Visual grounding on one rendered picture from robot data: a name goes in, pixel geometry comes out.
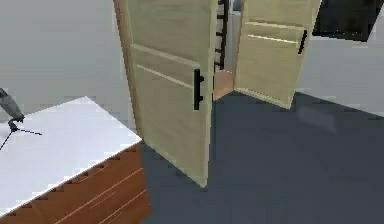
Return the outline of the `pale wooden room door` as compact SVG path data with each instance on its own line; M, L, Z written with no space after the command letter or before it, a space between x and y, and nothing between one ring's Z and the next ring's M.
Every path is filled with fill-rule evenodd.
M322 0L243 0L234 89L289 109ZM303 31L304 50L298 54Z
M208 183L218 0L113 0L138 134ZM204 81L194 109L194 70Z

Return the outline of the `black ladder shelf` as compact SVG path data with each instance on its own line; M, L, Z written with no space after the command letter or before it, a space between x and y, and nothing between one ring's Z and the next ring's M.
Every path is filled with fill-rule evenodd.
M218 0L214 69L225 67L229 0Z

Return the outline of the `brown white-topped chest of drawers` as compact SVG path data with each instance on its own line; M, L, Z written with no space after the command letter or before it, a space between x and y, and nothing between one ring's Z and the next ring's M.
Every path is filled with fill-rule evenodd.
M142 224L141 142L88 97L0 124L0 224Z

